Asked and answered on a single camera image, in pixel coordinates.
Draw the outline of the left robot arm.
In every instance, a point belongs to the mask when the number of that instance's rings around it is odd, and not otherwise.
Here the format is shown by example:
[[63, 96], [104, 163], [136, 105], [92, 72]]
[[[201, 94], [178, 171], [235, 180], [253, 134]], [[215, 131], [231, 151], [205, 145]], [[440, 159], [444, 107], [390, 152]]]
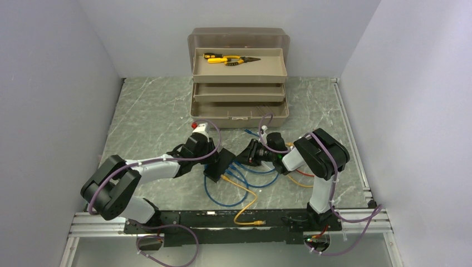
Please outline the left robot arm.
[[218, 145], [203, 132], [192, 133], [187, 141], [167, 153], [150, 159], [124, 160], [112, 155], [94, 172], [80, 190], [91, 215], [104, 220], [124, 217], [147, 234], [157, 231], [159, 208], [134, 195], [138, 186], [159, 179], [173, 179], [189, 173], [194, 165], [209, 165], [218, 158]]

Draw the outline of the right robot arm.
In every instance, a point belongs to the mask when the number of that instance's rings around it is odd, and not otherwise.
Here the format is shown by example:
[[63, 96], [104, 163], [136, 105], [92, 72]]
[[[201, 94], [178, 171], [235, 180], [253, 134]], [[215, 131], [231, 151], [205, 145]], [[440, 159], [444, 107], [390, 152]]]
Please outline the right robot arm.
[[311, 198], [307, 204], [307, 225], [320, 231], [333, 216], [335, 183], [338, 174], [350, 161], [347, 149], [321, 128], [286, 145], [281, 133], [259, 130], [259, 138], [251, 139], [248, 146], [236, 156], [236, 162], [260, 166], [270, 162], [276, 172], [288, 176], [299, 167], [308, 166], [315, 176]]

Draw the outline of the beige plastic toolbox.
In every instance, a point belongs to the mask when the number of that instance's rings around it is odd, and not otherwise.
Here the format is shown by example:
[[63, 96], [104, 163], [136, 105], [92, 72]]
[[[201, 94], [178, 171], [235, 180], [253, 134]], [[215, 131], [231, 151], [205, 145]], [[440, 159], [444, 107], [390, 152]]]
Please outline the beige plastic toolbox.
[[[289, 116], [285, 82], [290, 37], [281, 28], [199, 27], [188, 35], [193, 89], [190, 115], [220, 128], [257, 127], [272, 114], [270, 125]], [[226, 66], [208, 63], [204, 53], [256, 57], [260, 61]]]

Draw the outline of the yellow black screwdriver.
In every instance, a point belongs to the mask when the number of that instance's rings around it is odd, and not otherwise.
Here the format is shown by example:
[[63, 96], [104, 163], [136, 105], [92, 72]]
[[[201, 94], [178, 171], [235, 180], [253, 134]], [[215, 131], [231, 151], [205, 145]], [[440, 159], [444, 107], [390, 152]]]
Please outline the yellow black screwdriver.
[[218, 53], [204, 53], [204, 58], [210, 59], [210, 58], [228, 58], [228, 59], [239, 59], [239, 56], [235, 55], [223, 55], [223, 54], [218, 54]]

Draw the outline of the blue ethernet cable long loop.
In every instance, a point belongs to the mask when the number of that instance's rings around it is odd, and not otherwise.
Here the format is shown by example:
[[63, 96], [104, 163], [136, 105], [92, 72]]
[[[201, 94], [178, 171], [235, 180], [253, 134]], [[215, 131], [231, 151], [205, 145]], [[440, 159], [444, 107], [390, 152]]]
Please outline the blue ethernet cable long loop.
[[220, 180], [220, 183], [214, 183], [206, 176], [204, 176], [203, 185], [209, 200], [222, 207], [240, 206], [249, 195], [247, 191], [237, 186], [223, 180]]

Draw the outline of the black network switch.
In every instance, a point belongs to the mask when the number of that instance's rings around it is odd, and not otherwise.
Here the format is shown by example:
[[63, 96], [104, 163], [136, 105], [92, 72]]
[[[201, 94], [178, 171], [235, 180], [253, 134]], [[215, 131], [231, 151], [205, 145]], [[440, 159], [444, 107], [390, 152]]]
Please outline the black network switch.
[[235, 160], [236, 155], [229, 150], [222, 148], [219, 151], [218, 159], [215, 163], [209, 164], [204, 169], [204, 176], [210, 178], [213, 182], [218, 182], [229, 165]]

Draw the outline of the yellow black pliers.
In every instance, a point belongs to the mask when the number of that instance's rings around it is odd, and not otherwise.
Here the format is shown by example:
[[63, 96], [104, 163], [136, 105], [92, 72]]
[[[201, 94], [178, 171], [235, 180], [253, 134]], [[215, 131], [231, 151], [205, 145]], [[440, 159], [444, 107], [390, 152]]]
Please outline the yellow black pliers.
[[223, 63], [226, 66], [237, 66], [243, 63], [260, 61], [260, 58], [256, 57], [243, 57], [243, 56], [223, 56], [219, 58], [208, 58], [208, 63]]

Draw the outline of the aluminium frame rail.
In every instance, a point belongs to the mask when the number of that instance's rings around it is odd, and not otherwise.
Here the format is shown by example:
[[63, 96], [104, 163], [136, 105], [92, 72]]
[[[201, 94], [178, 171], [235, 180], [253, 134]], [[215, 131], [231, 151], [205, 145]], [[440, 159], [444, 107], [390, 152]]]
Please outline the aluminium frame rail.
[[290, 77], [286, 81], [289, 116], [278, 129], [293, 141], [312, 128], [323, 128], [349, 151], [351, 160], [336, 186], [335, 219], [322, 240], [328, 249], [318, 255], [303, 244], [312, 231], [295, 231], [282, 221], [290, 211], [305, 210], [312, 192], [309, 168], [290, 177], [264, 174], [260, 167], [234, 170], [230, 181], [204, 180], [203, 168], [177, 179], [149, 182], [136, 194], [161, 210], [180, 214], [180, 228], [161, 232], [164, 246], [140, 255], [135, 235], [124, 233], [122, 218], [104, 221], [76, 214], [75, 240], [68, 249], [73, 266], [391, 266], [392, 233], [385, 211], [370, 223], [373, 208], [363, 168], [357, 161], [347, 117], [331, 78]]

